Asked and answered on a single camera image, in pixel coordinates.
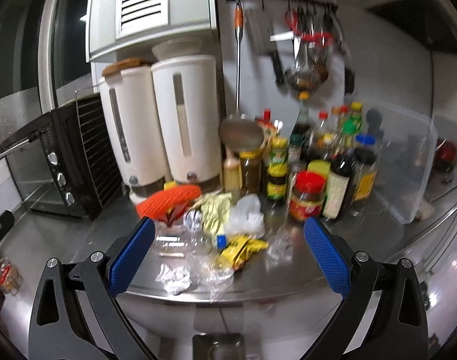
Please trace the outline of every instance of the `red lid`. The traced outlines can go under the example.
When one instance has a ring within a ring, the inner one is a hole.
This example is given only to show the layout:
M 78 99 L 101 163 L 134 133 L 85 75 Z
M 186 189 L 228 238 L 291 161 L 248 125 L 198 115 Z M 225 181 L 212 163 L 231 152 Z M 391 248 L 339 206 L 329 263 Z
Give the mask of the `red lid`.
M 297 174 L 295 188 L 302 193 L 320 193 L 325 187 L 325 179 L 316 173 L 303 171 Z
M 263 110 L 263 121 L 268 122 L 272 117 L 272 110 L 270 108 L 265 108 Z

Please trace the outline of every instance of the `blue bottle cap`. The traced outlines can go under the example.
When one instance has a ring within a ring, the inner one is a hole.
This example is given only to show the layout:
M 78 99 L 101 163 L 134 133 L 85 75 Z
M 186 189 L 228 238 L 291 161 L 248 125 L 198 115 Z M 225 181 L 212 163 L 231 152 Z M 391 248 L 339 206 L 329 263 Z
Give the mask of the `blue bottle cap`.
M 225 235 L 217 235 L 217 249 L 225 249 L 227 247 L 227 237 Z
M 355 137 L 356 141 L 359 143 L 362 143 L 364 145 L 374 145 L 375 142 L 377 141 L 375 138 L 373 138 L 370 135 L 357 135 Z

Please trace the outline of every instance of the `clear plastic bin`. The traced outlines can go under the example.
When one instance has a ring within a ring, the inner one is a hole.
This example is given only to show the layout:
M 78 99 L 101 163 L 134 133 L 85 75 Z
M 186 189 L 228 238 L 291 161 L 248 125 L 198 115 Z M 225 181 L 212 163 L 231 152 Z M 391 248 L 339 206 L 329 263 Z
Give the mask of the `clear plastic bin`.
M 367 102 L 363 109 L 363 131 L 381 146 L 374 192 L 400 223 L 410 223 L 430 176 L 437 130 L 412 110 Z

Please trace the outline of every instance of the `oven handle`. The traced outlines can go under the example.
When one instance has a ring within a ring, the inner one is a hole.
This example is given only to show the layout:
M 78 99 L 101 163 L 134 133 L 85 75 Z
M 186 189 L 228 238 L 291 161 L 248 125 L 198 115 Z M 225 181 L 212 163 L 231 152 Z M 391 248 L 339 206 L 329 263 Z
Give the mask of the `oven handle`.
M 10 149 L 7 149 L 7 150 L 1 152 L 0 153 L 0 159 L 2 159 L 3 157 L 6 157 L 9 154 L 12 154 L 13 152 L 17 151 L 18 149 L 21 149 L 24 146 L 27 146 L 29 143 L 30 143 L 30 139 L 29 138 L 23 140 L 20 143 L 17 143 L 16 145 L 12 146 Z

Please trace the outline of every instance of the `oven glass door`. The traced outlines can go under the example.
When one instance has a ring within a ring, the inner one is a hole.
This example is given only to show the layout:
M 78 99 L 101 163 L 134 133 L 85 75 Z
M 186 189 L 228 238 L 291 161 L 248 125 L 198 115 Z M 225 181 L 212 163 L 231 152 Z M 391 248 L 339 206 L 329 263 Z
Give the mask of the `oven glass door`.
M 50 171 L 40 138 L 7 156 L 8 165 L 27 208 L 68 215 L 68 209 Z

